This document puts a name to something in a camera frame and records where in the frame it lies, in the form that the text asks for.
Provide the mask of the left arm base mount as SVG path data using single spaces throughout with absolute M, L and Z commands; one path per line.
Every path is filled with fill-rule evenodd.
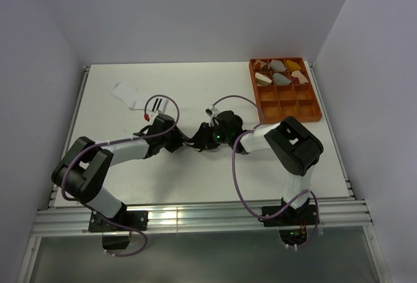
M 148 211 L 127 211 L 119 217 L 108 218 L 107 222 L 100 213 L 92 212 L 88 231 L 90 233 L 108 233 L 114 231 L 126 231 L 125 226 L 130 229 L 145 231 L 147 229 Z

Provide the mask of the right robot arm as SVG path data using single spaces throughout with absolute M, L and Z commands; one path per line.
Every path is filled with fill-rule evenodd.
M 234 155 L 265 149 L 273 151 L 288 173 L 281 199 L 282 217 L 289 224 L 298 223 L 309 205 L 313 169 L 324 152 L 321 141 L 292 116 L 270 127 L 245 130 L 242 118 L 231 110 L 207 109 L 206 113 L 210 121 L 201 123 L 186 143 L 199 151 L 227 144 Z

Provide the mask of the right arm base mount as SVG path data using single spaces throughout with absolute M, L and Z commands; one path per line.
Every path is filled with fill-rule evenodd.
M 289 207 L 282 214 L 273 219 L 259 219 L 264 227 L 274 226 L 314 226 L 319 222 L 316 207 L 314 205 L 304 205 L 298 209 Z

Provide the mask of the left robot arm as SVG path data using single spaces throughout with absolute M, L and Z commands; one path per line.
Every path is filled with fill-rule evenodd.
M 126 205 L 104 188 L 110 167 L 131 160 L 145 160 L 161 149 L 170 153 L 183 146 L 188 137 L 174 118 L 160 113 L 131 138 L 96 143 L 78 138 L 52 172 L 52 182 L 86 208 L 103 217 L 111 230 L 132 228 L 134 218 Z

